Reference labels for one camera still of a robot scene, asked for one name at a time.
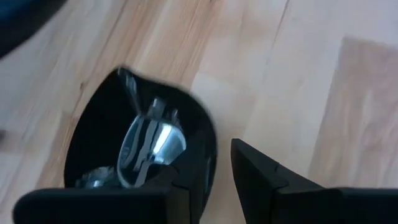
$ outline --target light wood surface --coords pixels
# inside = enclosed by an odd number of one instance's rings
[[[190,90],[220,148],[202,223],[244,223],[229,143],[325,187],[398,187],[398,2],[69,0],[0,60],[0,223],[62,186],[79,116],[125,64]]]

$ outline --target black plastic bin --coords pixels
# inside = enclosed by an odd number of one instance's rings
[[[216,167],[216,134],[208,113],[178,88],[131,72],[148,108],[155,96],[178,109],[187,149],[148,183],[137,189],[76,189],[92,169],[115,166],[136,114],[117,68],[87,104],[67,154],[64,189],[36,190],[14,209],[15,223],[198,223],[208,200]]]

